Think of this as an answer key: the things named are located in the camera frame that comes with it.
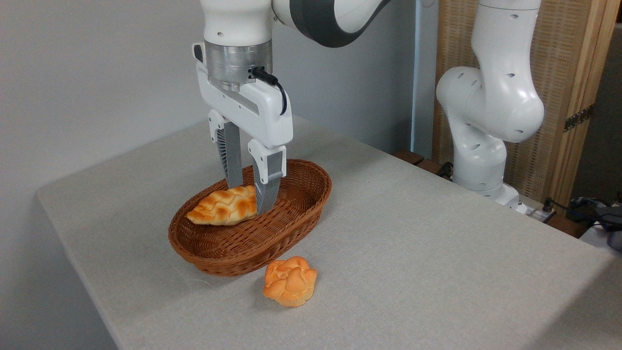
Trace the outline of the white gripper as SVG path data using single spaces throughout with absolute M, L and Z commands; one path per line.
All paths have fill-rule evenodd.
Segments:
M 209 132 L 216 143 L 229 188 L 243 185 L 240 129 L 252 139 L 257 215 L 271 210 L 280 179 L 287 175 L 286 146 L 293 139 L 291 109 L 282 113 L 289 98 L 276 86 L 256 78 L 253 70 L 273 70 L 273 46 L 218 46 L 195 43 L 193 55 L 199 89 L 209 111 Z

